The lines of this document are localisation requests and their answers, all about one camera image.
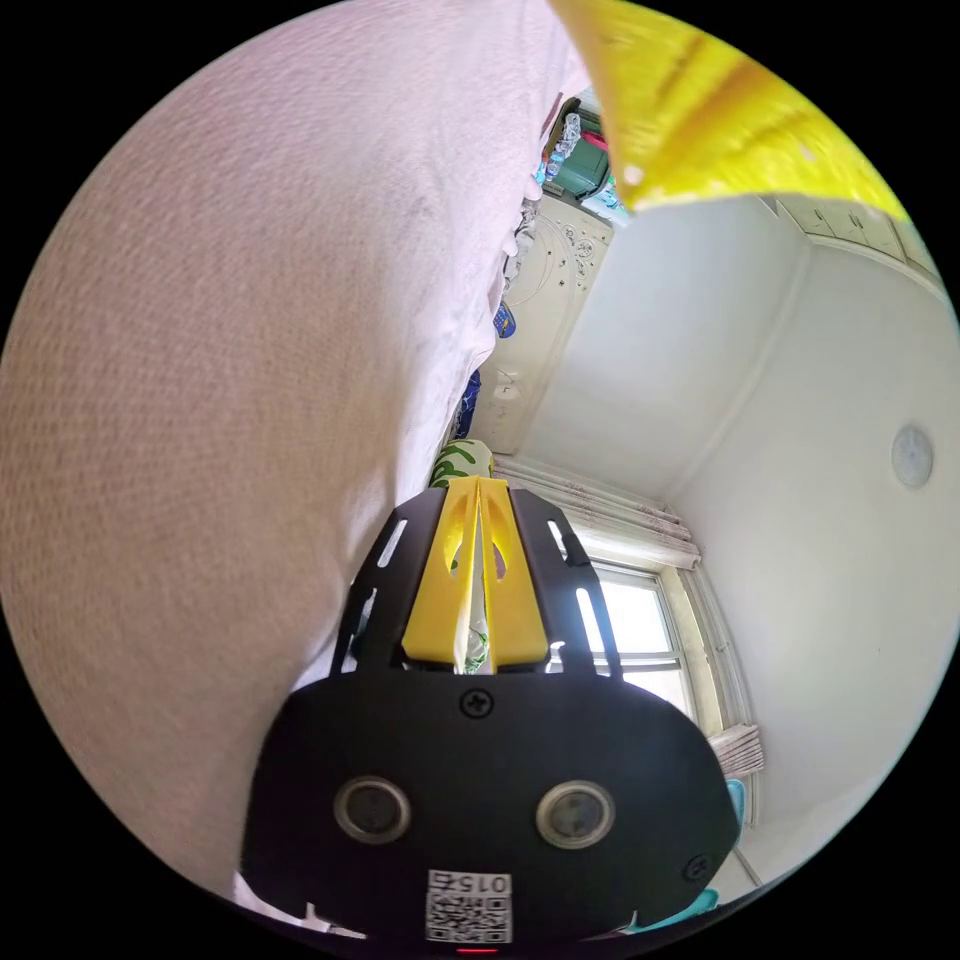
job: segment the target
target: sticker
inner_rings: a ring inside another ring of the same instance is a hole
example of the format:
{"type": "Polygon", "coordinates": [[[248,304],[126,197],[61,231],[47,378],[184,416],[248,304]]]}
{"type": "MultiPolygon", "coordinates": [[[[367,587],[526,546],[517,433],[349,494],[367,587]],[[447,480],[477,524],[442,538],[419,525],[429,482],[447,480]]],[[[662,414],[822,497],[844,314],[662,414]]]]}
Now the sticker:
{"type": "Polygon", "coordinates": [[[445,943],[510,943],[511,895],[509,873],[429,871],[427,939],[445,943]]]}

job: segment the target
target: yellow plastic part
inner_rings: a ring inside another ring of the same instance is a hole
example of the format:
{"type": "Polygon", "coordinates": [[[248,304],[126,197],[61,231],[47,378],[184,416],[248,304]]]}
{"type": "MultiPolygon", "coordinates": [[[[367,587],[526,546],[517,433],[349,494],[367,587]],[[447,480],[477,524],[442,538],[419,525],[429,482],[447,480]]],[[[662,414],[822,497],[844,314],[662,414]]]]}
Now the yellow plastic part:
{"type": "Polygon", "coordinates": [[[540,619],[540,608],[517,532],[506,480],[480,480],[480,538],[493,671],[501,666],[539,663],[547,655],[547,635],[540,619]],[[503,579],[498,579],[494,546],[503,558],[503,579]]]}
{"type": "Polygon", "coordinates": [[[460,673],[470,629],[478,483],[478,477],[450,478],[402,641],[411,660],[453,664],[460,673]],[[461,544],[454,572],[451,567],[461,544]]]}
{"type": "Polygon", "coordinates": [[[628,210],[745,193],[856,200],[907,220],[853,142],[745,54],[627,0],[551,0],[603,109],[628,210]]]}

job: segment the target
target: cabinet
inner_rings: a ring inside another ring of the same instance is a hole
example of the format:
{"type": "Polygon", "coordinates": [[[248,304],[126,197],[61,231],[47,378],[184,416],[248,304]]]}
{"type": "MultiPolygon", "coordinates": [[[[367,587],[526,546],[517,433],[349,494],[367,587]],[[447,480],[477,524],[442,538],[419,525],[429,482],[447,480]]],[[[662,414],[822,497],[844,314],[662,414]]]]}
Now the cabinet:
{"type": "Polygon", "coordinates": [[[613,239],[609,223],[544,194],[537,233],[504,296],[517,329],[480,367],[470,436],[493,453],[520,449],[613,239]]]}
{"type": "Polygon", "coordinates": [[[933,258],[911,223],[892,220],[885,213],[852,200],[790,194],[778,196],[776,207],[778,214],[790,214],[804,233],[870,247],[907,266],[939,276],[933,258]]]}

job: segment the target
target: plastic bag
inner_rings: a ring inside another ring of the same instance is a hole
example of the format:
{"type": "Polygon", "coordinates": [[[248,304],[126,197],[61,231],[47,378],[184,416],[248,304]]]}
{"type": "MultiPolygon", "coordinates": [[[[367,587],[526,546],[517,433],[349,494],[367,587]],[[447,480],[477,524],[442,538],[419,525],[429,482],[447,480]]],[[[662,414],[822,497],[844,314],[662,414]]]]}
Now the plastic bag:
{"type": "Polygon", "coordinates": [[[908,219],[853,142],[729,44],[626,0],[551,0],[603,104],[630,210],[745,193],[802,193],[908,219]]]}

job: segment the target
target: screw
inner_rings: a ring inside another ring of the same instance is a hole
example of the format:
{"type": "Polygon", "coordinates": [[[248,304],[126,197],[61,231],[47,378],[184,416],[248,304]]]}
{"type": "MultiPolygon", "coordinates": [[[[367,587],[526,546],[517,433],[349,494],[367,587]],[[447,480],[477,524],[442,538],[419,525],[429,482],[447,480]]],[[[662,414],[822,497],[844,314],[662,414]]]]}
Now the screw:
{"type": "Polygon", "coordinates": [[[699,856],[694,857],[683,868],[683,879],[689,880],[691,883],[696,883],[697,880],[702,880],[707,875],[707,871],[712,867],[713,858],[705,853],[701,853],[699,856]]]}
{"type": "Polygon", "coordinates": [[[493,711],[493,697],[486,690],[475,687],[460,698],[460,709],[468,717],[479,720],[493,711]]]}

